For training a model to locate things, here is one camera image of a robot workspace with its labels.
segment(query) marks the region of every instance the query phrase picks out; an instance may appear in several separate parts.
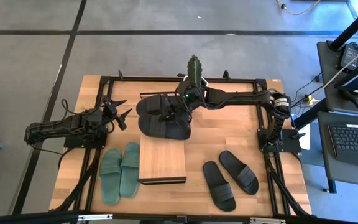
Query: white cable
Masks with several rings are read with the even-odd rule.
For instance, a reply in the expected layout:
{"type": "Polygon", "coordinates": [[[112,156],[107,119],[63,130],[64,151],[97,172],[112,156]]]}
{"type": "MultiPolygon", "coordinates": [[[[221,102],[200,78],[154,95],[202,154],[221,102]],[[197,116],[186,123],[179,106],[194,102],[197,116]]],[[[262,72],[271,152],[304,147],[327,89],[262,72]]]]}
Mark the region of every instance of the white cable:
{"type": "Polygon", "coordinates": [[[330,79],[321,89],[320,91],[317,91],[317,93],[315,94],[315,96],[317,96],[319,93],[321,93],[321,91],[323,91],[339,74],[341,74],[341,72],[347,68],[349,65],[351,65],[355,60],[358,59],[358,55],[353,59],[351,60],[348,64],[346,64],[342,69],[340,69],[339,72],[337,72],[337,74],[335,74],[332,79],[330,79]]]}
{"type": "Polygon", "coordinates": [[[289,11],[289,10],[287,9],[287,7],[285,6],[285,4],[283,4],[283,3],[281,2],[281,0],[277,0],[277,2],[280,4],[280,6],[283,6],[283,5],[284,5],[284,9],[285,9],[289,14],[294,15],[294,16],[299,16],[300,14],[303,14],[303,13],[309,11],[310,9],[314,8],[320,1],[321,1],[321,0],[317,0],[312,6],[310,6],[310,8],[308,8],[307,10],[305,10],[305,11],[303,11],[303,12],[293,13],[293,12],[291,12],[291,11],[289,11]]]}

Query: black desk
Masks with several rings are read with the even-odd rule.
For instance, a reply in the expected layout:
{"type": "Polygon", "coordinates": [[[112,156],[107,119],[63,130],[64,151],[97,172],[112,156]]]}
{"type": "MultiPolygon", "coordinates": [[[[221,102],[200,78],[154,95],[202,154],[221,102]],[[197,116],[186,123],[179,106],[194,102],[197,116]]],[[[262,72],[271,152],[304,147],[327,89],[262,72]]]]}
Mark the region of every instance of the black desk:
{"type": "Polygon", "coordinates": [[[335,159],[335,153],[328,131],[329,124],[343,122],[352,123],[353,118],[357,120],[358,124],[358,117],[335,113],[318,113],[321,144],[323,146],[324,154],[324,165],[328,178],[329,191],[331,193],[336,193],[335,180],[358,184],[358,166],[335,159]]]}
{"type": "MultiPolygon", "coordinates": [[[[317,43],[318,58],[320,61],[321,73],[323,76],[324,85],[337,74],[336,64],[339,61],[340,52],[330,50],[326,42],[317,43]]],[[[346,73],[339,74],[336,80],[340,80],[346,76],[346,73]]],[[[342,97],[340,92],[334,88],[334,84],[330,84],[324,89],[326,97],[319,103],[310,108],[306,113],[294,120],[298,129],[306,126],[317,118],[317,113],[320,111],[338,111],[345,113],[358,114],[358,109],[353,103],[342,97]]]]}

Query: wooden block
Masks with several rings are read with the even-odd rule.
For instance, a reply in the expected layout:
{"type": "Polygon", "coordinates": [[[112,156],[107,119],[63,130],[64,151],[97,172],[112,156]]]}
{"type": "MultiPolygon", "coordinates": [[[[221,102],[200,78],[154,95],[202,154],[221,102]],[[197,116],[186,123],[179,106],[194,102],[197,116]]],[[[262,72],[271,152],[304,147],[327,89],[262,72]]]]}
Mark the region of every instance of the wooden block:
{"type": "Polygon", "coordinates": [[[139,182],[162,184],[186,180],[185,142],[140,137],[139,182]]]}

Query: table leg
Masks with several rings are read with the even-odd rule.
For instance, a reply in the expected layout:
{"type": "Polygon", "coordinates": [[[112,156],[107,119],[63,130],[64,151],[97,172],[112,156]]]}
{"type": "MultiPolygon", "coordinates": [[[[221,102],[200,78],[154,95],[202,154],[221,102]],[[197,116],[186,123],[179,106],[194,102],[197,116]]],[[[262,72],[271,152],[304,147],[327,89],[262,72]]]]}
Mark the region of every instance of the table leg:
{"type": "Polygon", "coordinates": [[[328,189],[324,189],[325,192],[336,194],[335,180],[328,180],[328,189]]]}
{"type": "Polygon", "coordinates": [[[305,127],[307,124],[310,124],[317,118],[317,113],[323,111],[328,112],[326,99],[324,98],[312,108],[310,108],[306,113],[301,115],[299,118],[294,120],[294,124],[298,129],[305,127]]]}

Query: slide sandal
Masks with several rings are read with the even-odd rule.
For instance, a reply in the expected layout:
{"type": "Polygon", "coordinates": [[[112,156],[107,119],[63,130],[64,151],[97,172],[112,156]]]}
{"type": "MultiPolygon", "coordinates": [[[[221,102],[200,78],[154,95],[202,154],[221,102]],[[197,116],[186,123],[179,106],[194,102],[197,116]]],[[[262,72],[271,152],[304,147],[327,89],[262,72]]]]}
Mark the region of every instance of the slide sandal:
{"type": "Polygon", "coordinates": [[[172,121],[159,121],[160,115],[141,114],[139,116],[139,129],[149,137],[186,140],[190,138],[191,129],[188,122],[190,115],[182,112],[183,119],[172,121]]]}
{"type": "Polygon", "coordinates": [[[119,183],[121,179],[121,151],[108,150],[100,163],[102,200],[106,205],[115,205],[119,201],[119,183]]]}
{"type": "Polygon", "coordinates": [[[139,183],[139,152],[140,146],[130,142],[125,147],[124,156],[121,162],[121,183],[119,193],[123,197],[134,197],[139,183]]]}
{"type": "Polygon", "coordinates": [[[214,204],[225,212],[236,209],[233,192],[229,183],[223,178],[218,165],[213,161],[206,162],[203,165],[203,171],[214,204]]]}
{"type": "Polygon", "coordinates": [[[219,161],[243,191],[250,195],[256,194],[259,183],[249,166],[243,164],[229,151],[223,151],[219,155],[219,161]]]}
{"type": "MultiPolygon", "coordinates": [[[[169,103],[172,103],[174,106],[179,105],[179,102],[176,96],[167,96],[169,103]]],[[[164,102],[162,95],[149,96],[144,99],[141,99],[136,105],[136,113],[138,115],[147,113],[152,115],[162,114],[162,110],[165,107],[166,102],[164,102]]]]}

